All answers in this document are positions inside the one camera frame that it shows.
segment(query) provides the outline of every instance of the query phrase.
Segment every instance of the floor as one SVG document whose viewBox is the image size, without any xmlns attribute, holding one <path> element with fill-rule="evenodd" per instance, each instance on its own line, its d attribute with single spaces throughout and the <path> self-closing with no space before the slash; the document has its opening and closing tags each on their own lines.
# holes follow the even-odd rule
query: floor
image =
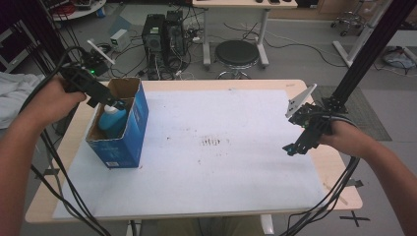
<svg viewBox="0 0 417 236">
<path fill-rule="evenodd" d="M 76 34 L 80 45 L 89 48 L 86 40 L 94 39 L 94 42 L 109 42 L 109 37 L 120 28 L 130 29 L 131 36 L 140 35 L 145 15 L 148 13 L 166 13 L 166 10 L 174 10 L 169 7 L 107 4 L 105 6 L 106 17 L 97 18 L 95 15 L 85 16 L 81 19 L 71 21 L 71 26 Z M 202 15 L 198 15 L 199 24 L 202 24 Z M 253 24 L 228 23 L 228 26 L 250 29 Z M 266 40 L 272 48 L 266 45 L 266 51 L 270 66 L 263 69 L 255 66 L 246 70 L 253 79 L 279 80 L 279 79 L 301 79 L 307 85 L 318 84 L 320 86 L 337 86 L 342 80 L 347 68 L 344 67 L 342 59 L 332 46 L 334 40 L 338 40 L 346 48 L 350 48 L 357 36 L 354 34 L 346 37 L 339 35 L 338 29 L 330 27 L 331 22 L 321 21 L 280 21 L 269 20 Z M 198 28 L 194 18 L 187 22 L 187 28 Z M 229 29 L 222 23 L 210 24 L 211 51 L 224 39 L 241 38 L 242 31 Z M 133 40 L 134 45 L 142 44 L 141 40 Z M 321 54 L 311 46 L 320 48 L 323 57 L 329 61 L 325 62 Z M 138 66 L 144 57 L 144 50 L 141 46 L 133 47 L 131 50 L 120 56 L 114 69 L 114 76 L 120 76 Z M 192 63 L 183 72 L 183 80 L 212 80 L 222 66 L 213 63 L 209 70 L 202 63 L 202 48 L 200 44 L 194 44 L 190 48 Z M 377 60 L 376 66 L 382 68 L 384 63 Z M 128 76 L 135 76 L 145 67 L 145 63 L 139 65 Z M 37 74 L 38 71 L 30 60 L 21 64 L 15 73 Z M 359 87 L 374 108 L 381 122 L 392 138 L 392 142 L 384 142 L 384 145 L 394 150 L 409 168 L 417 173 L 417 159 L 414 156 L 415 145 L 417 144 L 417 107 L 414 105 L 417 100 L 417 70 L 411 69 L 404 75 L 404 70 L 384 66 L 382 70 L 371 68 L 366 74 Z M 108 80 L 109 76 L 101 77 L 101 80 Z M 44 148 L 39 145 L 33 163 L 39 168 L 45 168 L 47 162 L 44 157 Z M 355 180 L 361 180 L 363 187 L 358 188 L 363 200 L 363 207 L 358 210 L 334 211 L 328 217 L 316 223 L 308 225 L 299 235 L 401 235 L 402 231 L 389 206 L 386 196 L 373 174 L 370 167 L 362 161 L 353 175 Z M 30 176 L 28 186 L 28 207 L 35 194 L 39 181 Z M 275 235 L 279 235 L 286 228 L 288 215 L 275 214 L 273 217 Z M 112 235 L 126 235 L 128 222 L 104 222 L 104 226 L 110 230 Z M 81 223 L 69 224 L 45 224 L 33 225 L 24 223 L 22 236 L 37 235 L 94 235 L 86 226 Z M 155 235 L 155 222 L 144 221 L 141 235 Z"/>
</svg>

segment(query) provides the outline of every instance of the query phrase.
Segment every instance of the forearm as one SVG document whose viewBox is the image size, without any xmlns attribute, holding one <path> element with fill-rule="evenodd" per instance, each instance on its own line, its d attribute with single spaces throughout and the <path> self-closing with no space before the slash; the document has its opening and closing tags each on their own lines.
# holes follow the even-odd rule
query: forearm
<svg viewBox="0 0 417 236">
<path fill-rule="evenodd" d="M 0 234 L 19 235 L 31 158 L 42 129 L 18 117 L 0 141 Z"/>
<path fill-rule="evenodd" d="M 417 235 L 417 178 L 388 148 L 373 144 L 362 156 L 386 192 L 405 235 Z"/>
</svg>

